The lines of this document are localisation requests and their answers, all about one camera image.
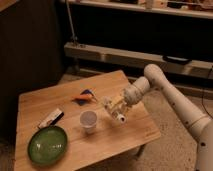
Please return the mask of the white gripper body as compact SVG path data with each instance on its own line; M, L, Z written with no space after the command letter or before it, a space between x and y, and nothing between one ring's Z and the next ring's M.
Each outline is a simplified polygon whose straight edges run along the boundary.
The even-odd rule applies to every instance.
M145 91L143 84L131 84L124 89L124 101L128 106L135 105L142 100Z

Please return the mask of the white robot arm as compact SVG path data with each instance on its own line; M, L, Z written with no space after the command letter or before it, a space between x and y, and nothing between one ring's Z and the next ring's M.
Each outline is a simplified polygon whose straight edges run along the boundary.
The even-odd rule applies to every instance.
M120 94L106 99L103 106L112 117L122 121L130 108L138 104L152 87L161 90L184 127L197 142L194 171L213 171L213 118L202 112L173 86L159 66L148 64L142 77L125 87Z

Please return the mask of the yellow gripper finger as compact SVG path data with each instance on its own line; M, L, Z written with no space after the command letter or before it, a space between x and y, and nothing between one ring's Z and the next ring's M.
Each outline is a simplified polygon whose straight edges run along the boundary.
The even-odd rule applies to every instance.
M116 111L123 113L127 110L126 102L124 101L124 97L122 95L107 98L105 108L110 113L114 113Z

